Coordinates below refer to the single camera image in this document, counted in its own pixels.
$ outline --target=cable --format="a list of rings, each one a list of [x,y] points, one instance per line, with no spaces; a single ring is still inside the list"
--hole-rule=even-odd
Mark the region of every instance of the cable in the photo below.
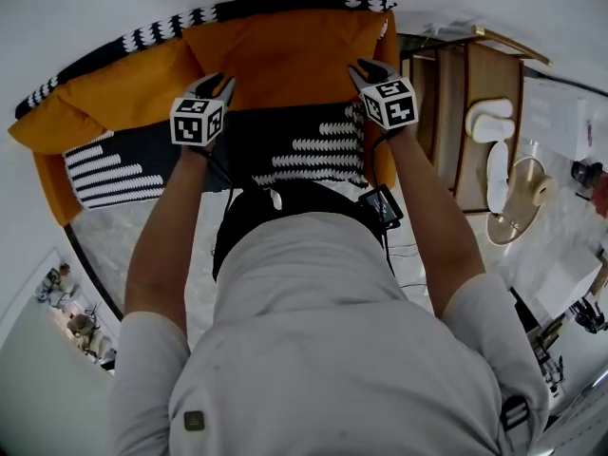
[[[398,257],[398,258],[413,258],[413,257],[418,257],[420,254],[418,252],[416,252],[415,254],[411,254],[411,255],[399,255],[399,254],[390,254],[391,257]]]
[[[235,194],[235,185],[233,182],[230,183],[230,193],[228,194],[228,202],[226,202],[226,207],[224,208],[224,218],[226,218],[226,213],[230,209],[230,205],[232,204],[232,196]]]
[[[390,248],[411,248],[415,247],[418,243],[409,243],[408,245],[393,245]]]
[[[427,287],[427,284],[423,284],[423,283],[420,283],[420,284],[418,284],[418,283],[416,283],[416,284],[406,284],[406,285],[400,285],[399,287],[401,289],[405,289],[406,287],[416,287],[416,286],[423,286],[423,285],[425,287]]]
[[[390,251],[389,251],[389,236],[387,235],[386,223],[384,221],[384,214],[382,212],[382,197],[380,196],[380,188],[378,184],[378,177],[376,176],[376,149],[378,145],[387,139],[386,135],[381,135],[376,139],[373,143],[373,147],[371,148],[371,173],[373,174],[373,183],[376,188],[376,197],[378,199],[378,217],[380,218],[380,225],[382,226],[382,239],[383,239],[383,247],[384,251],[387,254],[387,263],[389,264],[390,271],[393,275],[395,275],[395,271],[392,268],[392,264],[390,263]]]

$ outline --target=orange pillow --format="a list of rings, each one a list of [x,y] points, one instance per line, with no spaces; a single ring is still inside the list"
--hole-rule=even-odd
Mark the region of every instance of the orange pillow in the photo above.
[[[57,86],[9,133],[33,152],[61,154],[106,130],[167,120],[175,98],[201,76],[190,48],[176,39]]]
[[[233,110],[352,100],[348,65],[371,58],[386,13],[295,10],[184,31],[205,74],[237,77]]]
[[[48,207],[57,222],[66,226],[82,211],[83,206],[72,192],[64,157],[34,154],[34,162],[47,197]]]

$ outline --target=black and white pillow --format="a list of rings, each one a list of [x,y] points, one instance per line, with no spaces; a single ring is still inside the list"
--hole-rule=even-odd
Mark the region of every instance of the black and white pillow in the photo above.
[[[97,71],[130,53],[181,37],[183,30],[212,22],[227,22],[261,13],[288,10],[362,10],[384,12],[395,7],[389,0],[235,0],[208,7],[199,7],[179,13],[164,20],[137,28],[118,39],[89,52],[56,76],[32,91],[15,109],[15,118],[20,120],[38,106],[57,85]]]
[[[235,187],[253,179],[349,181],[363,177],[361,104],[316,104],[229,112],[214,155]],[[169,122],[107,132],[64,154],[74,195],[87,209],[158,198],[180,156]],[[230,187],[211,163],[205,191]]]

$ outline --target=black fabric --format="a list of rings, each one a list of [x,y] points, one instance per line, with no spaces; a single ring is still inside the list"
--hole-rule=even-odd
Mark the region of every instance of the black fabric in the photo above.
[[[366,187],[362,122],[358,104],[350,102],[229,112],[213,155],[237,188],[250,185],[252,178],[264,185],[281,179],[308,179],[350,181]],[[311,141],[308,150],[294,150],[294,141],[302,140]],[[330,145],[332,150],[314,149],[322,145]],[[97,147],[101,153],[75,160],[78,154]],[[165,121],[115,132],[72,149],[64,157],[76,197],[84,207],[96,209],[159,197],[180,157],[180,148],[171,143],[169,122]],[[289,163],[293,158],[333,163]],[[277,159],[284,163],[277,164]],[[82,172],[83,165],[89,170]],[[204,190],[218,192],[230,186],[210,162]]]
[[[28,114],[49,96],[56,86],[106,67],[132,52],[145,50],[174,38],[180,38],[183,30],[190,27],[287,10],[371,10],[383,12],[390,10],[395,5],[394,2],[388,0],[235,0],[192,9],[137,28],[89,52],[27,96],[16,107],[15,118],[20,120]]]
[[[261,187],[245,190],[230,206],[218,230],[213,258],[214,280],[218,279],[226,256],[249,232],[262,223],[292,215],[311,212],[344,215],[362,223],[382,245],[382,225],[373,208],[309,180],[278,182],[272,189],[281,197],[280,210],[275,209],[270,190]]]
[[[237,187],[251,177],[262,185],[304,179],[367,186],[363,179],[363,115],[358,104],[245,110],[230,112],[226,119],[228,126],[217,149],[230,158],[223,163]],[[308,142],[299,142],[295,148],[295,141]]]

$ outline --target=white t-shirt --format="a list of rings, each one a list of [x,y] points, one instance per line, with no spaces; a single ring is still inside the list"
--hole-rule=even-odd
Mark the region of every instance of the white t-shirt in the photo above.
[[[547,411],[513,304],[479,275],[439,320],[407,301],[356,220],[264,223],[225,258],[214,326],[192,354],[162,316],[124,319],[115,453],[498,454],[509,396],[525,396],[537,434]],[[186,430],[193,413],[203,430]]]

